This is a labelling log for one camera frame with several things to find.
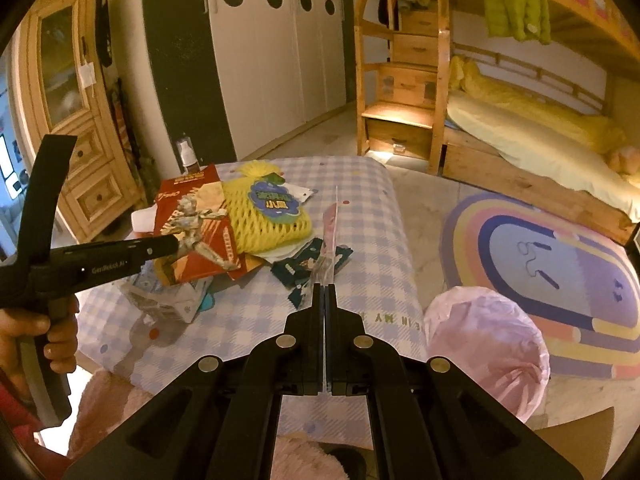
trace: red sleeve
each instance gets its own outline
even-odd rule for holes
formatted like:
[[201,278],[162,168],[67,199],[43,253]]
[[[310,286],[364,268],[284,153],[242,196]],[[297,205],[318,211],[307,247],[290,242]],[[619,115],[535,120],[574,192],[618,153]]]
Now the red sleeve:
[[47,480],[60,480],[71,464],[66,456],[40,446],[33,434],[42,430],[42,423],[12,394],[11,383],[0,372],[0,415],[12,428],[16,440]]

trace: bed sheet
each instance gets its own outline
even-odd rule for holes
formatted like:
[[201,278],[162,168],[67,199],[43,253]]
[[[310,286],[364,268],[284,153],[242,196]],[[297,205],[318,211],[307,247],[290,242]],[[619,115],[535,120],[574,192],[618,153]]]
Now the bed sheet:
[[[305,203],[316,236],[322,237],[322,213],[335,201],[338,187],[337,242],[354,251],[335,277],[338,305],[359,313],[367,333],[392,344],[402,355],[426,361],[411,256],[385,167],[355,156],[273,162],[288,182],[318,190]],[[218,166],[220,178],[232,179],[240,165]],[[233,359],[281,333],[294,312],[288,293],[263,267],[242,286],[217,292],[213,309],[186,325],[154,322],[114,284],[102,285],[82,293],[79,350],[134,386],[156,394],[203,355]],[[371,447],[364,397],[285,396],[278,432],[297,431],[321,442]]]
[[461,91],[449,93],[447,113],[461,129],[493,146],[517,168],[548,176],[568,189],[587,191],[626,213],[633,223],[640,221],[640,190],[578,142]]

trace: wooden stairs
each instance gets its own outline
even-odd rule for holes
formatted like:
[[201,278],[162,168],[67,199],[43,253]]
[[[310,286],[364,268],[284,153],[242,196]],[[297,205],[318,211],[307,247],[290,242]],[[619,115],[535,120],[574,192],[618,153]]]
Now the wooden stairs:
[[[355,13],[358,154],[368,150],[427,160],[437,173],[442,155],[449,84],[449,0],[426,10],[401,12],[387,0],[389,26],[364,19],[367,0]],[[366,63],[364,37],[388,41],[389,61]],[[365,72],[376,72],[376,101],[365,104]]]

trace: pink plastic bag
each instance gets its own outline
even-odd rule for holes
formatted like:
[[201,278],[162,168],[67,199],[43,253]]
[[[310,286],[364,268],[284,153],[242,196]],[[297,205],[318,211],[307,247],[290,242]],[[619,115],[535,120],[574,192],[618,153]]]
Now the pink plastic bag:
[[549,381],[542,333],[513,301],[483,286],[456,286],[424,314],[427,352],[450,359],[526,422]]

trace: rug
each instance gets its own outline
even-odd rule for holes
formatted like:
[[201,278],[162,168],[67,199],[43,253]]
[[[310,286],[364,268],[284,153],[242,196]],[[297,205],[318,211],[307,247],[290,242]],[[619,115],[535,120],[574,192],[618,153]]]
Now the rug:
[[495,193],[461,201],[440,246],[449,287],[486,286],[542,331],[553,373],[640,376],[640,286],[608,238]]

